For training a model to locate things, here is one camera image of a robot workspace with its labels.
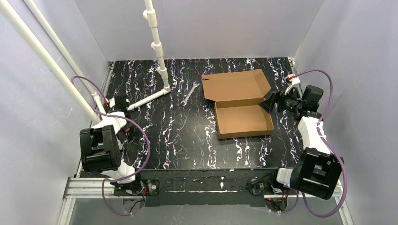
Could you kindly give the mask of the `brown cardboard box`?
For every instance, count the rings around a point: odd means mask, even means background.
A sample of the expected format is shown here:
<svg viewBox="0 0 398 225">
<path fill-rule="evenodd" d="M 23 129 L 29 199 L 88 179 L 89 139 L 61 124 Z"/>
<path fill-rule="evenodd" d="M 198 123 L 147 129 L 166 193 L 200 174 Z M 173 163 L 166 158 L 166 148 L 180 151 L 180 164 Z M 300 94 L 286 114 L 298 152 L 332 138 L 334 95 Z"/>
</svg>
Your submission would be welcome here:
<svg viewBox="0 0 398 225">
<path fill-rule="evenodd" d="M 270 135 L 271 115 L 259 106 L 271 90 L 261 69 L 202 76 L 204 97 L 214 101 L 219 139 Z"/>
</svg>

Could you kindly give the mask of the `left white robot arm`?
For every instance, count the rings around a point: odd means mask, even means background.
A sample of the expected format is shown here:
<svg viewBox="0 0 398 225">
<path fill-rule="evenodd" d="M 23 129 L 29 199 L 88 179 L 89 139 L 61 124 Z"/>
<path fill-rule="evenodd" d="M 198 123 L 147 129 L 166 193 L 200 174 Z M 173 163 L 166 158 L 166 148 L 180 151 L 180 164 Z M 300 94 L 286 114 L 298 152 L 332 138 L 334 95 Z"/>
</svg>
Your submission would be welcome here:
<svg viewBox="0 0 398 225">
<path fill-rule="evenodd" d="M 122 143 L 117 134 L 127 125 L 121 118 L 128 112 L 126 96 L 116 96 L 109 101 L 110 112 L 99 124 L 82 129 L 79 134 L 82 167 L 87 173 L 103 174 L 116 180 L 135 172 L 122 160 Z"/>
</svg>

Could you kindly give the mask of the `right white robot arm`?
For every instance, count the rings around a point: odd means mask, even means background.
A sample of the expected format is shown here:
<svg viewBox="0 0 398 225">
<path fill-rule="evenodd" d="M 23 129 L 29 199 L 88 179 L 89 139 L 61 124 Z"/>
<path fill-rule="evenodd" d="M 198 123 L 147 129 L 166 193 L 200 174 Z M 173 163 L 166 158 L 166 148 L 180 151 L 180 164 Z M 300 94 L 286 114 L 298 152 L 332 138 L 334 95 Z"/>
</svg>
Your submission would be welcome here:
<svg viewBox="0 0 398 225">
<path fill-rule="evenodd" d="M 263 195 L 266 190 L 283 192 L 295 189 L 306 194 L 328 200 L 332 197 L 340 174 L 343 159 L 338 159 L 324 143 L 322 114 L 319 113 L 319 100 L 323 89 L 308 85 L 304 93 L 298 88 L 283 91 L 269 91 L 259 106 L 270 113 L 285 110 L 293 113 L 298 121 L 298 131 L 302 137 L 303 152 L 293 168 L 278 168 L 261 177 L 248 180 L 246 190 L 252 195 Z"/>
</svg>

